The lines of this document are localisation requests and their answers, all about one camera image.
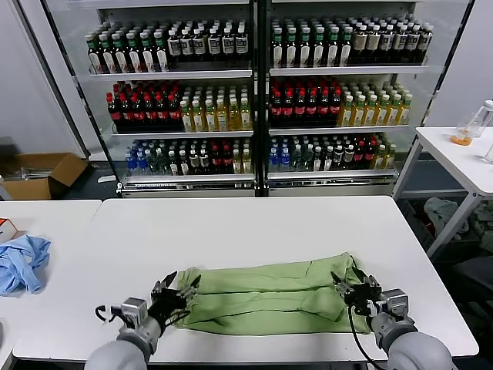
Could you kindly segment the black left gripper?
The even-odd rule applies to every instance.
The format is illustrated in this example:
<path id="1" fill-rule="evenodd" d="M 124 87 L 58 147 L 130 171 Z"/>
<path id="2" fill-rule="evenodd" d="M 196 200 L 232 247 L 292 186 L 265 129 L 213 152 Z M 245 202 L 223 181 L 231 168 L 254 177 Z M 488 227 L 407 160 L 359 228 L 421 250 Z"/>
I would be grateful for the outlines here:
<path id="1" fill-rule="evenodd" d="M 190 285 L 183 290 L 171 288 L 178 272 L 174 271 L 166 275 L 161 281 L 157 281 L 151 292 L 151 307 L 149 315 L 157 321 L 168 321 L 173 317 L 181 318 L 189 314 L 188 304 L 197 293 L 201 275 L 193 279 Z"/>

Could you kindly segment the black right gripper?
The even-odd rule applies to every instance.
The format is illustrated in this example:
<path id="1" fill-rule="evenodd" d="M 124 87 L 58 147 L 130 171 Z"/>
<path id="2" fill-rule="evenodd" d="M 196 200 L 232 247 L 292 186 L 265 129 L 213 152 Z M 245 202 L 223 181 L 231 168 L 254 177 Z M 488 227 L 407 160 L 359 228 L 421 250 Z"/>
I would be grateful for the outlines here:
<path id="1" fill-rule="evenodd" d="M 350 286 L 333 271 L 330 273 L 335 290 L 344 297 L 344 302 L 354 308 L 356 315 L 376 315 L 380 312 L 382 288 L 373 275 L 357 271 L 360 284 Z"/>

